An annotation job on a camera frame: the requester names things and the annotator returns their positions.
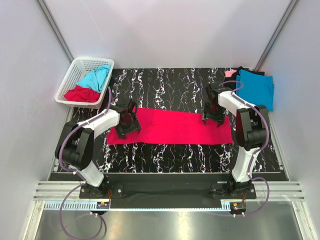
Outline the red t-shirt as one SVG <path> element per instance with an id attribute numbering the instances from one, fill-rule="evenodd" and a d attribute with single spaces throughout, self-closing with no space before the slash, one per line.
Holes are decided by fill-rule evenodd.
<path id="1" fill-rule="evenodd" d="M 130 133 L 125 139 L 120 139 L 112 128 L 106 135 L 107 144 L 220 145 L 234 142 L 228 117 L 219 126 L 213 120 L 203 123 L 200 113 L 139 108 L 137 119 L 140 132 Z"/>

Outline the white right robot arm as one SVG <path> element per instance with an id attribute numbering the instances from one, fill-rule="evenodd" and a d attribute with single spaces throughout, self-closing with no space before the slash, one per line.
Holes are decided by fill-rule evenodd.
<path id="1" fill-rule="evenodd" d="M 202 121 L 217 122 L 220 127 L 226 118 L 226 111 L 236 120 L 235 138 L 239 146 L 235 166 L 227 182 L 227 192 L 232 198 L 239 198 L 252 182 L 253 163 L 267 146 L 270 138 L 268 109 L 254 105 L 236 94 L 235 90 L 222 83 L 210 83 L 205 87 L 208 101 L 203 107 Z"/>

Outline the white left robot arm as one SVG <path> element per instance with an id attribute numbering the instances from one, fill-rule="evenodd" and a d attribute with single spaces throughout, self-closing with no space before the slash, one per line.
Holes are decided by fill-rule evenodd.
<path id="1" fill-rule="evenodd" d="M 127 139 L 131 133 L 140 132 L 137 112 L 137 103 L 127 98 L 116 105 L 109 105 L 87 120 L 69 121 L 63 126 L 55 157 L 65 171 L 79 174 L 97 198 L 103 198 L 108 193 L 108 186 L 107 178 L 92 160 L 95 139 L 109 129 L 114 129 L 121 140 Z"/>

